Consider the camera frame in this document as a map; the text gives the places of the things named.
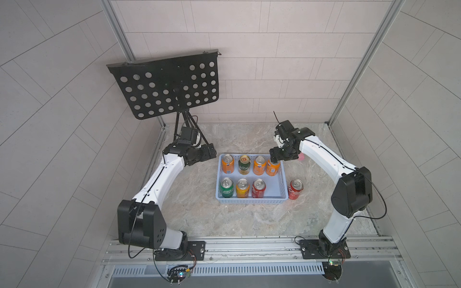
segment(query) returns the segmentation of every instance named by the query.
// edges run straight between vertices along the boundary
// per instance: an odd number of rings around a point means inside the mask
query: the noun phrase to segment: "white wall tile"
[[[38,251],[46,238],[36,233],[0,225],[0,245]]]
[[[411,61],[435,28],[405,13],[399,13],[384,43]]]
[[[461,40],[445,33],[418,65],[458,97],[461,97],[461,82],[457,76],[461,66],[460,49]]]
[[[128,32],[187,32],[181,1],[117,1]]]
[[[307,80],[314,65],[313,58],[266,58],[263,79]]]
[[[19,67],[14,60],[5,63],[2,66],[2,69],[5,70],[8,75],[10,75],[16,82],[19,83],[27,92],[29,92],[37,101],[44,105],[48,100],[50,100],[50,95],[48,95],[29,75],[27,75],[24,70]]]
[[[86,19],[85,22],[88,24],[91,32],[98,41],[102,51],[107,51],[110,47],[117,43],[117,38],[107,20],[104,12],[99,12],[96,15]]]
[[[41,103],[0,69],[0,143],[13,134],[38,109]]]
[[[57,287],[94,213],[71,198],[18,287]]]
[[[4,224],[48,235],[95,157],[90,147],[72,135]]]
[[[210,45],[220,57],[275,57],[278,33],[210,33]]]
[[[440,227],[445,227],[451,224],[458,223],[456,218],[450,211],[445,211],[432,217],[419,221],[419,224],[424,232],[434,230]]]
[[[375,33],[390,2],[344,2],[333,32]]]
[[[390,87],[371,70],[370,67],[365,69],[360,81],[356,86],[360,94],[374,109],[384,98]]]
[[[360,58],[323,58],[317,80],[350,80]]]
[[[197,32],[259,32],[261,2],[192,1],[191,5]]]
[[[404,100],[426,77],[423,71],[385,44],[379,46],[370,68]]]
[[[0,65],[45,40],[15,1],[0,3]]]
[[[416,18],[461,38],[460,11],[461,3],[457,0],[426,0]]]
[[[36,251],[0,245],[0,276],[3,287],[17,287]]]
[[[54,96],[96,57],[82,29],[75,25],[20,55],[15,62]]]
[[[57,34],[101,11],[101,5],[91,0],[31,0],[32,5]]]
[[[335,81],[290,80],[285,98],[328,98]]]
[[[233,80],[232,98],[278,98],[282,80]]]
[[[456,219],[461,221],[461,211],[459,209],[461,181],[458,170],[456,170],[459,168],[461,168],[461,159],[456,158],[426,175],[426,179],[434,187]]]
[[[101,250],[128,181],[115,173],[80,245]]]
[[[210,40],[207,33],[143,34],[152,57],[190,52],[202,53],[205,50],[210,50]]]
[[[448,147],[398,95],[389,101],[379,117],[417,166]]]
[[[260,99],[259,113],[280,113],[298,112],[301,99]]]
[[[461,237],[461,226],[459,224],[453,224],[426,232],[426,235],[442,261],[445,263],[455,283],[459,286],[461,284],[461,269],[458,262],[461,257],[461,252],[457,249],[452,249],[452,247],[459,242],[459,238]]]
[[[120,132],[117,129],[112,130],[80,186],[102,199],[127,147],[128,142]]]
[[[378,148],[390,136],[390,131],[365,101],[365,98],[361,99],[357,104],[357,107],[352,112],[352,117],[359,125],[373,150]]]
[[[91,110],[81,127],[103,145],[127,105],[125,97],[115,83]]]
[[[85,116],[66,90],[54,96],[0,147],[0,191],[21,198]]]
[[[344,34],[280,33],[277,57],[335,57]]]
[[[430,186],[398,142],[379,157],[402,194],[416,220],[447,211],[447,207]]]
[[[271,2],[268,32],[323,33],[333,2]]]
[[[373,35],[373,33],[345,33],[336,57],[362,58]]]
[[[309,98],[304,108],[304,113],[333,113],[337,103],[338,99]]]
[[[219,58],[218,74],[221,80],[254,80],[256,58]]]

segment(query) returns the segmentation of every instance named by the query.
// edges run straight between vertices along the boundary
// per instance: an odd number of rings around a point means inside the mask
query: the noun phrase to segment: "coca-cola can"
[[[296,200],[299,197],[299,194],[304,189],[304,185],[301,180],[295,179],[290,182],[288,185],[288,198]]]

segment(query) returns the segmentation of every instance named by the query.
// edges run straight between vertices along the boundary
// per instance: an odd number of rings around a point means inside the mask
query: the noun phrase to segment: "black mounting plate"
[[[301,246],[301,254],[303,259],[328,259],[328,255],[325,257],[325,255],[320,254],[318,239],[299,240],[299,246]],[[346,259],[350,258],[349,248],[347,248],[346,241],[344,241],[344,243],[338,249],[333,251],[330,259],[341,259],[343,257],[339,252],[339,249],[344,252]]]
[[[197,261],[203,261],[205,258],[205,241],[188,241],[187,249],[191,250],[195,254]],[[155,261],[177,261],[177,259],[173,257],[155,255]],[[181,261],[193,261],[193,259],[192,256],[187,253],[187,256]]]
[[[212,103],[219,98],[218,51],[107,65],[138,119]]]

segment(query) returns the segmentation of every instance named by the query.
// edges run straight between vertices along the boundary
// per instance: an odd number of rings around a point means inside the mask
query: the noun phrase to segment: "marble floor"
[[[217,154],[268,154],[275,146],[274,123],[200,124]],[[294,124],[309,127],[332,150],[336,143],[326,124]],[[173,139],[174,125],[167,130],[164,145]],[[310,158],[284,162],[287,182],[298,178],[304,190],[297,200],[279,205],[220,204],[215,198],[218,158],[186,166],[173,183],[162,206],[169,228],[192,236],[318,235],[327,224],[333,206],[335,185]],[[348,235],[375,235],[369,219],[356,219]]]

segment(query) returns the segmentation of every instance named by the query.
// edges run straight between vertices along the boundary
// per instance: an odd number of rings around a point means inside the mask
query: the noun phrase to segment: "basket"
[[[281,204],[288,199],[288,190],[287,190],[287,182],[285,179],[285,170],[283,161],[280,162],[280,168],[278,173],[275,176],[269,176],[264,172],[262,175],[256,175],[253,173],[253,162],[254,159],[262,155],[266,158],[266,161],[270,158],[269,154],[245,154],[250,157],[250,172],[247,175],[242,175],[238,171],[238,161],[240,156],[244,154],[231,154],[234,157],[234,172],[231,174],[226,174],[223,172],[221,167],[222,165],[222,158],[225,154],[221,154],[219,156],[218,162],[218,176],[216,177],[216,199],[221,204]],[[234,194],[230,198],[225,198],[221,195],[219,191],[219,183],[221,179],[229,177],[234,182]],[[236,194],[236,185],[237,181],[240,179],[246,179],[250,184],[250,191],[248,194],[248,198],[237,198]],[[256,179],[262,179],[266,183],[266,190],[264,191],[263,198],[253,198],[251,197],[251,186],[253,185],[253,181]]]

